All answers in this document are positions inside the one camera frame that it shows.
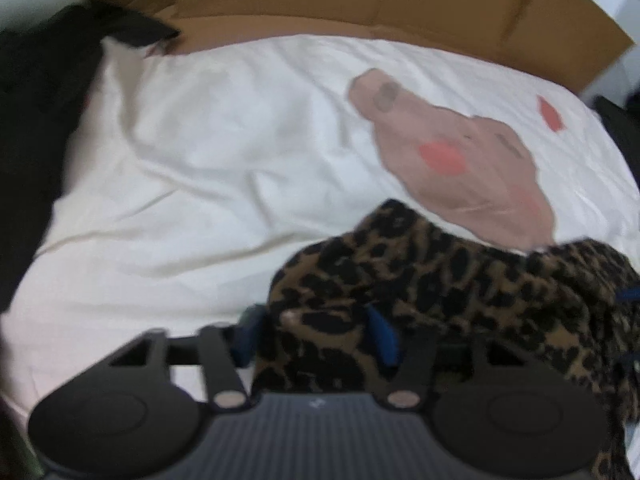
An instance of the red print mark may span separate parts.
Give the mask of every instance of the red print mark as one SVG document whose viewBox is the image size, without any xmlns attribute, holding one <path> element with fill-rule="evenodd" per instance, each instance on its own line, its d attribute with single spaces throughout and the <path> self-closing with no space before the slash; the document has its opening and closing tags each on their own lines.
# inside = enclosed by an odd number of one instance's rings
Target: red print mark
<svg viewBox="0 0 640 480">
<path fill-rule="evenodd" d="M 538 96 L 538 108 L 540 109 L 540 115 L 546 122 L 546 125 L 553 131 L 558 133 L 560 130 L 564 130 L 564 124 L 562 123 L 562 117 L 545 98 Z"/>
<path fill-rule="evenodd" d="M 436 173 L 456 176 L 466 171 L 465 156 L 448 142 L 427 142 L 418 147 L 418 152 L 427 166 Z"/>
</svg>

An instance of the leopard print fabric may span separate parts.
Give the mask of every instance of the leopard print fabric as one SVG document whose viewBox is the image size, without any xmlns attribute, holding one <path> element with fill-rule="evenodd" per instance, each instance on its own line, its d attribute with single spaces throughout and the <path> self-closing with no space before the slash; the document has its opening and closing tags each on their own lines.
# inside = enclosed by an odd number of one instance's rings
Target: leopard print fabric
<svg viewBox="0 0 640 480">
<path fill-rule="evenodd" d="M 609 419 L 598 479 L 631 479 L 624 426 L 639 416 L 638 384 L 614 366 L 638 350 L 638 282 L 628 260 L 585 240 L 528 257 L 457 238 L 395 200 L 352 232 L 299 252 L 271 285 L 254 391 L 382 394 L 394 371 L 366 337 L 366 305 L 406 340 L 417 326 L 484 332 L 532 352 L 590 389 Z"/>
</svg>

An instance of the brown cardboard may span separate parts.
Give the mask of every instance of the brown cardboard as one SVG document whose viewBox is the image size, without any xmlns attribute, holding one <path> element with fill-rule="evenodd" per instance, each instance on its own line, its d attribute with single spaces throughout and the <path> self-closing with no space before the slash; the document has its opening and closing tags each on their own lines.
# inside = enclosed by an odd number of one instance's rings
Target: brown cardboard
<svg viewBox="0 0 640 480">
<path fill-rule="evenodd" d="M 591 0 L 111 1 L 149 13 L 175 5 L 183 51 L 296 32 L 384 38 L 498 62 L 575 92 L 632 44 Z"/>
</svg>

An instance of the white wall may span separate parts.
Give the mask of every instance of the white wall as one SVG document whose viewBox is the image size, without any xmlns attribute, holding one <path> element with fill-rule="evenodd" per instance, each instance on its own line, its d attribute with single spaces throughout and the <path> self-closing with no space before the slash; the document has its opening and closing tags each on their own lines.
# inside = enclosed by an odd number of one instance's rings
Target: white wall
<svg viewBox="0 0 640 480">
<path fill-rule="evenodd" d="M 593 0 L 638 44 L 640 44 L 640 0 Z M 603 72 L 581 95 L 590 104 L 600 94 L 618 105 L 640 83 L 640 46 L 633 46 L 618 62 Z"/>
</svg>

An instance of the ribbed gray surface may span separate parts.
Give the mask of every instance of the ribbed gray surface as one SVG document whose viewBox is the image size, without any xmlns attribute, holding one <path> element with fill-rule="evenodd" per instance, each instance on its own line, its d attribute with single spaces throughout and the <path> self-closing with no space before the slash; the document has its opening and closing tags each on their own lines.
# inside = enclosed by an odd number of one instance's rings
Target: ribbed gray surface
<svg viewBox="0 0 640 480">
<path fill-rule="evenodd" d="M 190 456 L 147 480 L 492 478 L 445 452 L 418 416 L 386 412 L 368 395 L 268 394 L 251 412 L 217 418 Z"/>
</svg>

